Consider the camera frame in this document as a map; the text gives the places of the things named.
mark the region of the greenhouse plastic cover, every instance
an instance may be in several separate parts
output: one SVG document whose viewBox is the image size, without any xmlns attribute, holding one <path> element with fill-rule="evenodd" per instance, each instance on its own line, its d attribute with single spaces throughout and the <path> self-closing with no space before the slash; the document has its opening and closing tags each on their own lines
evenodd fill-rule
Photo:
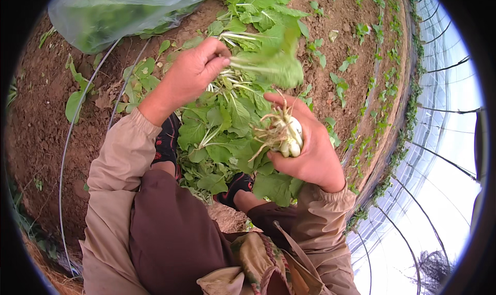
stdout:
<svg viewBox="0 0 496 295">
<path fill-rule="evenodd" d="M 52 0 L 48 15 L 71 45 L 94 54 L 126 35 L 147 38 L 181 24 L 204 0 Z"/>
</svg>

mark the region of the beige jacket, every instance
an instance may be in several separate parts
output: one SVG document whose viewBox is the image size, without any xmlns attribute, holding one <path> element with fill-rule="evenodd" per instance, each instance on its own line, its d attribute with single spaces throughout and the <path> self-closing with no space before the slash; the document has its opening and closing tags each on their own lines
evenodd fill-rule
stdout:
<svg viewBox="0 0 496 295">
<path fill-rule="evenodd" d="M 99 157 L 91 163 L 86 240 L 80 240 L 87 294 L 147 294 L 129 257 L 130 211 L 140 178 L 150 169 L 160 131 L 134 109 L 108 132 Z M 299 271 L 297 275 L 305 281 L 308 293 L 359 294 L 353 283 L 350 250 L 342 234 L 345 213 L 354 202 L 355 194 L 346 188 L 328 194 L 307 184 L 298 198 L 291 237 L 279 228 L 295 252 L 294 258 L 286 251 L 284 255 Z M 239 268 L 220 269 L 199 279 L 198 284 L 202 286 L 212 276 L 225 278 L 229 274 L 239 280 L 233 272 L 239 272 Z M 241 290 L 230 288 L 216 293 L 237 295 Z"/>
</svg>

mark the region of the black shoe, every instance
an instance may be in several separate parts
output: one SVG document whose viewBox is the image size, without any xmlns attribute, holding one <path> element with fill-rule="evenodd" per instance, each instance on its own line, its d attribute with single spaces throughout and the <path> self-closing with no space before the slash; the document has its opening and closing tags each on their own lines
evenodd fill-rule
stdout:
<svg viewBox="0 0 496 295">
<path fill-rule="evenodd" d="M 181 122 L 176 114 L 172 113 L 162 124 L 162 131 L 158 134 L 155 140 L 155 162 L 173 162 L 176 167 L 176 180 L 180 179 L 181 171 L 177 165 L 177 138 L 179 137 L 179 127 Z"/>
<path fill-rule="evenodd" d="M 227 192 L 218 193 L 213 195 L 214 201 L 226 205 L 239 211 L 238 208 L 234 205 L 234 195 L 239 190 L 244 190 L 247 192 L 252 192 L 253 189 L 253 180 L 251 177 L 243 172 L 239 172 L 234 175 L 231 180 L 231 183 L 227 184 Z"/>
</svg>

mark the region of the person's right hand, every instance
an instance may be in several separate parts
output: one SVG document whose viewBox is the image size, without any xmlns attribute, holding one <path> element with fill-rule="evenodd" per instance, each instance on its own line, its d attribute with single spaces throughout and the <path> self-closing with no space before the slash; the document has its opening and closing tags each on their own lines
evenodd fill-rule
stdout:
<svg viewBox="0 0 496 295">
<path fill-rule="evenodd" d="M 283 106 L 283 98 L 276 93 L 265 93 L 269 102 Z M 298 157 L 283 157 L 281 153 L 267 152 L 274 168 L 308 183 L 314 183 L 327 193 L 336 193 L 345 186 L 343 168 L 332 147 L 329 134 L 303 101 L 284 95 L 288 106 L 303 130 L 303 149 Z"/>
</svg>

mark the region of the soil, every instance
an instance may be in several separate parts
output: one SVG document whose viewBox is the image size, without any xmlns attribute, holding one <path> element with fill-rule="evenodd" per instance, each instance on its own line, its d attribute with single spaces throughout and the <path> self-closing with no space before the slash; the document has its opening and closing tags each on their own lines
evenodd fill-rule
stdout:
<svg viewBox="0 0 496 295">
<path fill-rule="evenodd" d="M 308 96 L 313 98 L 314 114 L 322 122 L 328 116 L 334 118 L 338 122 L 335 130 L 339 138 L 345 140 L 350 137 L 351 130 L 358 122 L 358 113 L 366 98 L 369 78 L 374 74 L 376 50 L 373 32 L 365 37 L 365 42 L 360 46 L 358 39 L 353 38 L 353 31 L 359 22 L 368 25 L 376 23 L 378 6 L 372 0 L 364 0 L 362 8 L 356 5 L 355 0 L 292 0 L 288 6 L 312 13 L 309 1 L 317 1 L 328 16 L 302 19 L 310 31 L 310 41 L 324 38 L 319 50 L 326 56 L 327 66 L 323 70 L 317 60 L 314 59 L 313 64 L 309 62 L 305 41 L 301 38 L 297 56 L 303 64 L 305 82 L 289 93 L 299 93 L 308 84 L 312 84 L 313 89 Z M 185 40 L 196 36 L 198 29 L 206 30 L 215 20 L 215 14 L 224 7 L 223 4 L 223 0 L 205 1 L 184 19 L 180 27 L 151 38 L 142 57 L 156 57 L 158 48 L 165 39 L 175 40 L 180 46 Z M 388 25 L 388 20 L 385 19 L 385 26 Z M 60 242 L 58 186 L 61 157 L 69 129 L 69 122 L 65 118 L 65 103 L 69 95 L 78 90 L 70 70 L 66 70 L 64 66 L 71 54 L 76 69 L 89 79 L 93 72 L 95 55 L 81 53 L 58 33 L 47 38 L 42 48 L 38 48 L 41 34 L 50 28 L 50 20 L 44 15 L 26 44 L 24 55 L 18 64 L 18 93 L 9 108 L 5 138 L 9 173 L 23 193 L 23 204 L 32 217 L 37 217 L 37 223 L 43 230 Z M 332 29 L 339 31 L 333 43 L 327 37 Z M 389 49 L 391 32 L 385 28 L 384 33 L 384 46 Z M 78 240 L 84 239 L 86 227 L 84 217 L 89 194 L 84 190 L 84 183 L 89 174 L 90 163 L 98 156 L 105 139 L 112 112 L 109 104 L 120 89 L 122 71 L 134 62 L 146 41 L 137 36 L 126 37 L 114 49 L 96 77 L 95 90 L 99 93 L 88 94 L 79 123 L 72 132 L 65 160 L 61 201 L 67 247 L 76 261 L 81 261 L 82 258 Z M 166 57 L 170 51 L 171 49 L 162 54 L 162 57 Z M 356 64 L 350 65 L 344 73 L 339 72 L 338 68 L 345 58 L 354 54 L 360 56 Z M 387 59 L 383 59 L 382 63 L 384 65 L 381 65 L 379 74 L 389 68 Z M 347 104 L 344 109 L 339 100 L 333 100 L 335 86 L 329 78 L 329 72 L 343 77 L 350 85 L 346 91 Z M 154 75 L 159 79 L 162 76 L 159 69 L 154 71 Z M 363 128 L 365 134 L 369 134 L 370 130 L 373 132 L 373 127 L 367 127 L 372 124 L 373 121 L 368 118 Z M 344 155 L 343 149 L 344 145 L 336 149 L 339 158 Z M 34 178 L 43 181 L 41 190 L 36 189 Z M 246 228 L 246 215 L 243 213 L 220 204 L 210 206 L 208 212 L 224 232 L 243 231 Z"/>
</svg>

